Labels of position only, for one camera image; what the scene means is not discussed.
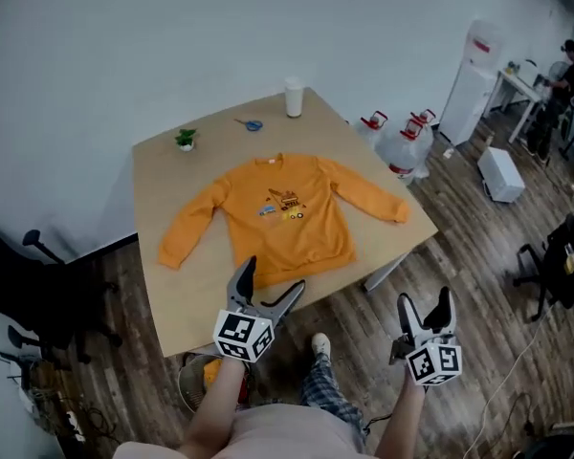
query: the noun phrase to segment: cartoon excavator print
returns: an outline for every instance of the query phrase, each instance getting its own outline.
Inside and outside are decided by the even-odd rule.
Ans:
[[[289,208],[286,212],[283,212],[283,219],[296,219],[303,217],[304,214],[299,210],[299,208]]]
[[[280,210],[294,208],[299,204],[298,196],[291,190],[286,190],[285,192],[279,192],[278,190],[273,190],[271,188],[268,190],[275,198],[276,203],[280,206]]]

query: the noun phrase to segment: table leg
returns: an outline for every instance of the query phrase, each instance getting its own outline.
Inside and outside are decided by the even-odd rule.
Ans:
[[[504,114],[506,113],[506,109],[510,105],[510,102],[513,101],[513,98],[515,98],[516,93],[517,89],[513,86],[510,87],[510,90],[506,90],[506,95],[504,96],[504,99],[501,102],[501,112],[503,112]]]
[[[496,101],[497,94],[499,93],[499,89],[501,88],[501,84],[503,81],[504,81],[504,78],[502,75],[497,77],[496,86],[494,87],[494,91],[491,93],[491,96],[489,97],[489,101],[487,102],[487,106],[485,107],[485,112],[482,113],[483,118],[486,118],[489,116],[489,112],[491,111],[491,108],[493,107],[494,102]]]
[[[541,107],[541,102],[537,102],[536,106],[532,109],[532,113],[529,115],[529,118],[527,118],[527,120],[525,121],[525,125],[521,129],[523,134],[527,134],[529,129],[532,127],[532,123],[536,119],[536,116],[538,115],[538,112],[540,111],[540,107]]]
[[[513,142],[515,140],[515,138],[519,135],[521,128],[525,124],[525,121],[527,120],[527,118],[529,118],[529,115],[532,113],[532,109],[534,108],[534,105],[536,105],[534,103],[534,101],[530,100],[529,103],[527,104],[527,108],[525,109],[525,112],[523,112],[523,115],[520,117],[519,124],[517,124],[517,127],[515,127],[513,134],[510,135],[508,142]]]
[[[400,262],[406,258],[409,254],[409,251],[400,255],[398,258],[389,262],[388,264],[384,265],[380,269],[374,271],[370,277],[364,283],[364,289],[367,293],[372,291],[376,286],[378,286],[381,282],[383,282],[386,277],[393,272],[393,270],[400,265]]]

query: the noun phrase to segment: orange sweatshirt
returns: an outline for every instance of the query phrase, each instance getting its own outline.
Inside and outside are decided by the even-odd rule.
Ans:
[[[333,192],[379,219],[408,220],[406,202],[354,171],[323,158],[278,154],[229,171],[181,209],[159,261],[178,269],[222,208],[236,267],[257,255],[256,287],[341,267],[355,260],[355,247]]]

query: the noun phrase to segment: black chair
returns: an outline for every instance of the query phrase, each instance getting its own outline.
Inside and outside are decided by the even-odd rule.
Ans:
[[[0,238],[0,313],[38,335],[38,340],[22,337],[9,327],[11,343],[40,347],[43,358],[55,361],[52,349],[67,349],[72,339],[77,359],[89,363],[85,354],[85,334],[97,331],[116,347],[121,338],[102,320],[102,296],[115,293],[113,283],[98,282],[77,264],[65,264],[39,241],[40,233],[26,233],[23,244],[35,246],[56,263],[43,264],[11,249]]]
[[[519,255],[529,252],[536,266],[536,273],[513,280],[515,287],[526,282],[536,282],[540,284],[540,296],[538,312],[531,317],[532,321],[537,321],[542,315],[546,292],[551,294],[549,305],[560,301],[565,308],[574,305],[574,272],[566,273],[564,263],[567,257],[566,246],[571,246],[574,251],[574,216],[568,215],[565,221],[547,237],[547,247],[544,256],[541,258],[536,254],[531,245],[523,245],[519,250]]]

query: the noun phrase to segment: plaid pants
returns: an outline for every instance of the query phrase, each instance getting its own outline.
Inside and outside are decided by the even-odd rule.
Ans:
[[[350,424],[361,440],[359,446],[363,447],[365,433],[362,412],[342,395],[332,364],[321,352],[317,354],[313,367],[302,382],[300,404],[324,409]]]

